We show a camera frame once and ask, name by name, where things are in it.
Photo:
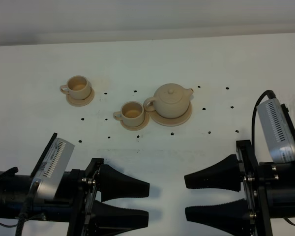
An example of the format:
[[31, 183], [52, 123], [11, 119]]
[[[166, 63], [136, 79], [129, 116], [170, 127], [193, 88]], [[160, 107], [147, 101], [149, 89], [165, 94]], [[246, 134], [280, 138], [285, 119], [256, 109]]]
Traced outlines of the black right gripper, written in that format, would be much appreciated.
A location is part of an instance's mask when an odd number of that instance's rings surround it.
[[257, 173], [259, 163], [250, 140], [236, 141], [235, 154], [215, 165], [184, 176], [188, 189], [215, 188], [239, 192], [243, 182], [245, 199], [213, 206], [190, 206], [187, 221], [222, 231], [249, 231], [251, 236], [271, 236], [272, 227], [266, 188]]

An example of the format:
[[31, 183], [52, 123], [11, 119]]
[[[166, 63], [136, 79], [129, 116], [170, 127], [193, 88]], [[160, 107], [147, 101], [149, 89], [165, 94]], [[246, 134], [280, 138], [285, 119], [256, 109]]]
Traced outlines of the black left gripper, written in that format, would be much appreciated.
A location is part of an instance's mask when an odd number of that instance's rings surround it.
[[[120, 208], [101, 202], [119, 198], [148, 197], [149, 183], [103, 164], [103, 158], [92, 158], [87, 168], [78, 175], [68, 236], [116, 236], [148, 227], [147, 211]], [[98, 186], [101, 202], [94, 201]]]

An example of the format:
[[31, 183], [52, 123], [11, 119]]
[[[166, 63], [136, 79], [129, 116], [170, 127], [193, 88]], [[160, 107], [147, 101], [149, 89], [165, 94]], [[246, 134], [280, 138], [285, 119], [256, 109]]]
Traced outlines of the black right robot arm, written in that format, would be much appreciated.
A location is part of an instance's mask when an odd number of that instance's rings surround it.
[[187, 221], [233, 236], [270, 236], [272, 218], [295, 217], [295, 161], [258, 162], [249, 140], [237, 141], [236, 154], [185, 175], [188, 189], [217, 188], [245, 192], [245, 197], [212, 206], [189, 206]]

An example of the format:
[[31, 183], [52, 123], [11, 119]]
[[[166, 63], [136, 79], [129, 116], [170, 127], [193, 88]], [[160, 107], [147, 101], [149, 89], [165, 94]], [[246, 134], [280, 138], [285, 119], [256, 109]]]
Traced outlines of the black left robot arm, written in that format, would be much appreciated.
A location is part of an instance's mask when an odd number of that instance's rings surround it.
[[[5, 177], [0, 172], [0, 218], [18, 219], [32, 178], [17, 175], [13, 168]], [[149, 183], [129, 177], [93, 158], [85, 170], [65, 172], [52, 200], [36, 196], [27, 220], [69, 224], [69, 236], [115, 236], [146, 228], [149, 214], [144, 210], [120, 208], [105, 202], [118, 198], [145, 198]]]

